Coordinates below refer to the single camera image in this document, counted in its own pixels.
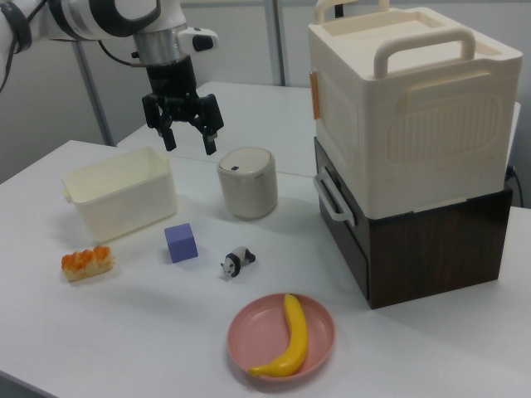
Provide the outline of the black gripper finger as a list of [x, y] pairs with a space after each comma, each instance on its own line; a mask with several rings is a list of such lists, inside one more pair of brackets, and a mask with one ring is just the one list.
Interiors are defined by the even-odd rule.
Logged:
[[201, 133], [206, 155], [213, 155], [217, 150], [217, 133], [224, 127], [215, 95], [192, 99], [192, 117], [189, 123]]
[[146, 124], [151, 129], [156, 129], [163, 139], [168, 152], [173, 151], [177, 144], [171, 129], [173, 116], [171, 115], [168, 101], [164, 96], [151, 93], [142, 98]]

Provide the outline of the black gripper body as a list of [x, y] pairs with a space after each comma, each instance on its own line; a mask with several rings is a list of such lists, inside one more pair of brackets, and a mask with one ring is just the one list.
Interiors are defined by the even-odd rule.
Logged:
[[196, 117], [192, 103], [185, 100], [198, 97], [197, 81], [190, 56], [163, 66], [149, 66], [146, 71], [153, 95], [176, 99], [183, 106], [181, 112], [177, 113], [177, 121], [188, 122]]

